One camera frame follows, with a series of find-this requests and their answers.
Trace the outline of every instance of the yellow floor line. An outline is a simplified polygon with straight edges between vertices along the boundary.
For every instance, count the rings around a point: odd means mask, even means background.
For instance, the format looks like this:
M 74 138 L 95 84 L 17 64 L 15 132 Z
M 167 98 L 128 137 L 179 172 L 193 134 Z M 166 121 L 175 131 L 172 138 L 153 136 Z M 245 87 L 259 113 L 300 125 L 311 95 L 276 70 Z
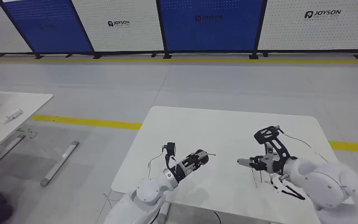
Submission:
M 48 116 L 48 115 L 34 115 L 31 120 L 38 120 L 41 122 L 57 122 L 66 124 L 79 124 L 88 126 L 97 126 L 105 128 L 121 128 L 139 130 L 142 124 L 140 123 L 129 123 L 129 122 L 114 122 L 111 120 L 94 120 L 94 119 L 83 119 L 83 118 L 66 118 L 63 116 Z
M 130 130 L 139 130 L 142 124 L 140 123 L 129 123 L 129 122 L 115 122 L 111 120 L 94 120 L 94 119 L 83 119 L 83 118 L 66 118 L 63 116 L 48 116 L 48 115 L 34 115 L 31 117 L 31 120 L 37 120 L 41 122 L 57 122 L 57 123 L 66 123 L 66 124 L 78 124 L 78 125 L 88 125 L 88 126 L 97 126 L 105 128 L 120 128 L 120 129 L 130 129 Z M 343 151 L 352 151 L 358 152 L 358 143 L 355 142 L 337 142 L 330 141 L 332 149 L 334 150 L 343 150 Z
M 336 142 L 330 141 L 331 147 L 334 150 L 343 150 L 343 151 L 351 151 L 358 152 L 358 143 L 356 142 Z
M 172 58 L 172 59 L 155 59 L 155 58 L 104 58 L 104 59 L 0 59 L 0 62 L 67 62 L 67 63 L 78 63 L 78 62 L 90 62 L 90 63 L 101 63 L 101 62 L 161 62 L 161 63 L 172 63 L 172 62 L 186 62 L 186 63 L 293 63 L 293 64 L 358 64 L 357 59 L 222 59 L 222 58 Z

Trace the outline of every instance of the blue pegboard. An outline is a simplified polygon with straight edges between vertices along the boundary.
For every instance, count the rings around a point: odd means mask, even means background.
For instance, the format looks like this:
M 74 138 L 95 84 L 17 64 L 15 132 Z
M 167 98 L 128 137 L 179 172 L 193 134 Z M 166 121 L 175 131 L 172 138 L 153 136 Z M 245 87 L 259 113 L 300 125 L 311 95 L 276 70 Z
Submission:
M 4 6 L 36 52 L 92 51 L 70 0 L 25 0 Z
M 253 50 L 262 0 L 161 0 L 168 50 Z

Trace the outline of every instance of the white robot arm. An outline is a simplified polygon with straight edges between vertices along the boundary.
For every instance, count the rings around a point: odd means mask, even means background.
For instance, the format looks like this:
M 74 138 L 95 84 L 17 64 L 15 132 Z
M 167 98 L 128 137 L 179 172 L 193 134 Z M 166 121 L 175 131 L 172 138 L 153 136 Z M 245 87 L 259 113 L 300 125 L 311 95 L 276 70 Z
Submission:
M 188 155 L 176 166 L 169 168 L 169 159 L 175 156 L 175 144 L 168 143 L 167 169 L 155 179 L 142 179 L 137 187 L 125 194 L 107 215 L 104 224 L 150 224 L 159 214 L 165 201 L 166 191 L 174 191 L 179 182 L 201 165 L 209 161 L 208 154 L 203 150 Z
M 286 147 L 277 139 L 279 131 L 283 133 L 279 126 L 270 126 L 258 131 L 254 137 L 259 144 L 265 144 L 266 154 L 250 159 L 240 158 L 237 162 L 270 174 L 277 173 L 281 175 L 280 181 L 286 179 L 302 188 L 313 202 L 316 214 L 323 224 L 357 224 L 358 176 L 356 173 L 342 164 L 328 162 L 318 165 L 303 158 L 290 156 Z M 296 195 L 282 192 L 304 199 L 297 192 L 294 192 Z M 349 197 L 353 199 L 355 205 L 342 204 Z
M 323 224 L 358 223 L 358 177 L 347 166 L 289 158 L 280 179 L 304 190 Z M 349 197 L 355 204 L 343 204 Z

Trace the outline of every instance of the metal table leg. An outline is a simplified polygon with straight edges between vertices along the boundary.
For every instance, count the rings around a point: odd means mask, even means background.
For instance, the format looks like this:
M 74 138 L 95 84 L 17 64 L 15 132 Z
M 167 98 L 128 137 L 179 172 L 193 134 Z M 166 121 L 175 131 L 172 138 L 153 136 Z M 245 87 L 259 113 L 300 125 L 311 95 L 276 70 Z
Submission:
M 23 140 L 23 138 L 25 137 L 24 134 L 19 134 L 12 142 L 10 142 L 10 144 L 6 147 L 2 146 L 0 144 L 0 149 L 3 151 L 0 154 L 0 160 L 3 159 L 6 154 L 9 153 L 9 151 L 11 151 L 21 140 Z
M 79 145 L 79 142 L 73 141 L 71 143 L 71 145 L 67 148 L 65 153 L 61 156 L 56 152 L 55 149 L 42 147 L 38 142 L 36 142 L 34 140 L 34 138 L 37 136 L 37 132 L 33 131 L 26 124 L 22 125 L 22 130 L 32 140 L 32 142 L 37 146 L 37 148 L 40 148 L 41 150 L 46 152 L 50 157 L 57 160 L 57 163 L 52 167 L 52 169 L 47 173 L 47 175 L 42 179 L 42 181 L 40 183 L 41 186 L 45 187 L 49 184 L 49 182 L 54 177 L 54 175 L 57 173 L 57 171 L 61 168 L 62 164 L 64 164 L 64 162 L 67 160 L 69 155 L 71 155 L 73 150 Z

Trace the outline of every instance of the white panel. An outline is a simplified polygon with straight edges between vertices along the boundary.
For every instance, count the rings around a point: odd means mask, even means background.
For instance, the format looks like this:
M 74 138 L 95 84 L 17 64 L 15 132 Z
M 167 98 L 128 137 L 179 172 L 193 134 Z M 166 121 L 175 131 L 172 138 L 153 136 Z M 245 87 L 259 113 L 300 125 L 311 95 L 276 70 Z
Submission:
M 95 51 L 163 50 L 155 0 L 73 0 L 73 4 Z
M 24 53 L 32 52 L 22 36 L 0 7 L 0 52 Z
M 268 0 L 258 49 L 358 49 L 358 1 Z

